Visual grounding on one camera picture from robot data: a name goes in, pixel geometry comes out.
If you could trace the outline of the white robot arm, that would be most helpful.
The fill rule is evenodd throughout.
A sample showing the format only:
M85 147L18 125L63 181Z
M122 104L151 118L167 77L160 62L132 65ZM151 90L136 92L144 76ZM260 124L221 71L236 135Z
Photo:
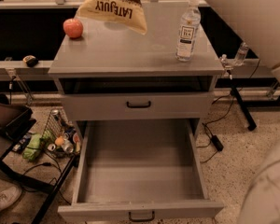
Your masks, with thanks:
M280 82L280 0L204 0ZM280 224L280 139L255 174L238 224Z

